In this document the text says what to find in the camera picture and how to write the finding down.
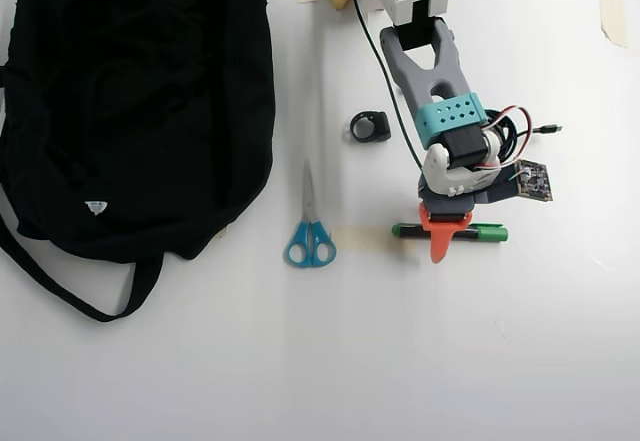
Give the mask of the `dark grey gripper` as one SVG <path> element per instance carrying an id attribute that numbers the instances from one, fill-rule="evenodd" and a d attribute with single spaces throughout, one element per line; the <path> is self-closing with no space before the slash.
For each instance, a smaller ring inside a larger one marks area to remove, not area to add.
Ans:
<path id="1" fill-rule="evenodd" d="M 454 234 L 464 231 L 471 223 L 476 205 L 497 203 L 517 195 L 515 180 L 496 182 L 479 192 L 447 197 L 433 192 L 421 179 L 419 215 L 422 228 L 431 233 L 431 261 L 437 264 L 445 258 Z"/>

